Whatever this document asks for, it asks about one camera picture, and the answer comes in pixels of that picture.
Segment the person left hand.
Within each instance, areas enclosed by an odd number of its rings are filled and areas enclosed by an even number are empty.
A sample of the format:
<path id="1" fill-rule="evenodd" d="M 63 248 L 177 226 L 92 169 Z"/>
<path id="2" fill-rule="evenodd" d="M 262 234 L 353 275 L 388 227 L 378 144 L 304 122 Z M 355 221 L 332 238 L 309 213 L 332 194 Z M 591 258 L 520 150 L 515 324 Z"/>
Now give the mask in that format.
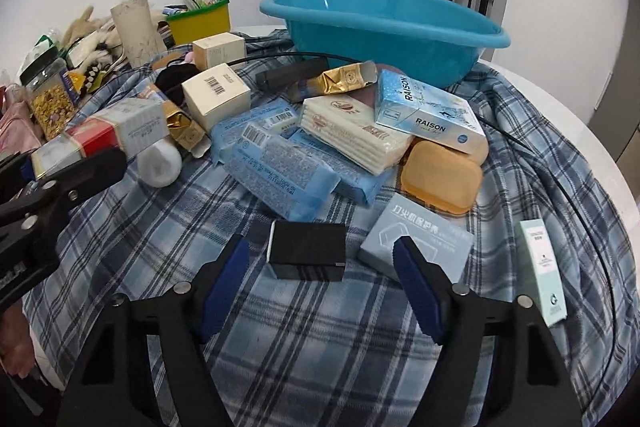
<path id="1" fill-rule="evenodd" d="M 0 327 L 1 362 L 6 373 L 25 378 L 35 366 L 35 350 L 29 323 L 21 301 L 2 314 Z"/>

